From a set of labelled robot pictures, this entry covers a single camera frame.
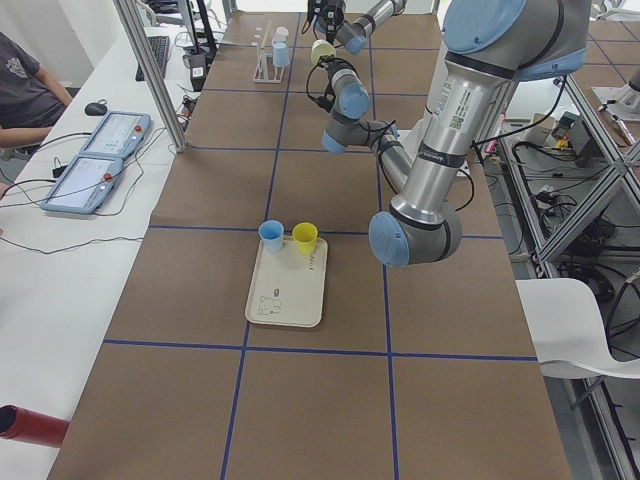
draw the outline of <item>table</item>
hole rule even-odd
[[[173,42],[179,31],[177,27],[153,28],[148,33],[169,35]],[[84,106],[102,98],[113,110],[149,113],[152,128],[161,127],[146,83],[134,80],[136,67],[123,31],[48,138],[91,132],[100,117],[86,116]],[[177,107],[184,94],[178,85],[190,85],[179,48],[172,48],[165,79]],[[68,163],[85,140],[72,137],[43,148],[18,180],[51,178],[54,157]],[[5,208],[26,200],[18,192],[0,204],[4,238],[53,250],[97,238],[144,236],[174,158],[169,146],[168,135],[162,134],[141,157],[144,175],[121,214],[78,219],[49,215],[36,206]],[[122,206],[139,172],[135,165],[126,171],[102,213],[116,212]],[[25,187],[34,199],[43,198],[50,188],[50,184],[33,184],[35,189],[29,185]],[[137,241],[114,241],[45,256],[0,242],[0,371],[5,382],[0,403],[72,417],[139,246]],[[45,478],[57,453],[53,448],[2,441],[0,478]]]
[[[455,255],[382,267],[366,231],[390,189],[363,149],[323,151],[302,16],[240,14],[225,40],[269,19],[293,34],[286,81],[220,50],[49,478],[571,478],[482,169]],[[354,59],[374,118],[411,127],[439,45],[434,16],[376,32]],[[244,318],[266,218],[328,242],[313,329]]]

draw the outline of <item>white tray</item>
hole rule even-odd
[[[311,255],[298,251],[290,236],[277,252],[258,248],[245,316],[252,323],[315,327],[322,317],[327,242],[318,238]]]

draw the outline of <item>keyboard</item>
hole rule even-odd
[[[162,78],[164,78],[164,74],[167,71],[167,60],[169,59],[169,37],[158,35],[154,37],[147,37],[147,40],[149,40],[153,56],[156,58],[156,62],[158,62],[158,68],[160,69]],[[144,73],[142,72],[140,65],[138,65],[136,82],[142,81],[144,81]]]

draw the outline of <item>blue cup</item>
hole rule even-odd
[[[267,220],[260,228],[258,234],[264,248],[270,252],[277,252],[282,248],[284,241],[284,226],[277,220]]]

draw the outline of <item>red cylinder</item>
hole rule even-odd
[[[0,438],[60,448],[69,422],[13,405],[0,407]]]

